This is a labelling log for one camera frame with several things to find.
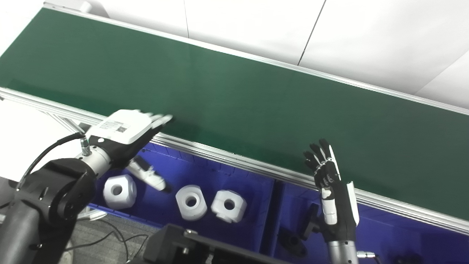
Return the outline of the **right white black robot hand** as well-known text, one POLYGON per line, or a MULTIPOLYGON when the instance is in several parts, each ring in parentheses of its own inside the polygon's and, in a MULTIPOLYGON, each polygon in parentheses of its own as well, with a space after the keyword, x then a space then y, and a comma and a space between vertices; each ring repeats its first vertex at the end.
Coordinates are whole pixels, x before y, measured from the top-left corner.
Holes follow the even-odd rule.
POLYGON ((326 243, 355 242, 360 217, 354 182, 342 179, 333 147, 326 139, 309 146, 303 155, 320 192, 323 239, 326 243))

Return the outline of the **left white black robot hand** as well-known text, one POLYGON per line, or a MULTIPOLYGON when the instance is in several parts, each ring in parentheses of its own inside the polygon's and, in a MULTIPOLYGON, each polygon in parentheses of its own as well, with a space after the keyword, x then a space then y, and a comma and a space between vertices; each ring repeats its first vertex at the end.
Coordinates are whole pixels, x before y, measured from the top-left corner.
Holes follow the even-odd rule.
POLYGON ((127 169, 133 176, 158 191, 167 188, 165 180, 154 167, 139 156, 172 115, 155 115, 140 110, 118 110, 86 132, 90 154, 79 155, 96 174, 127 169))

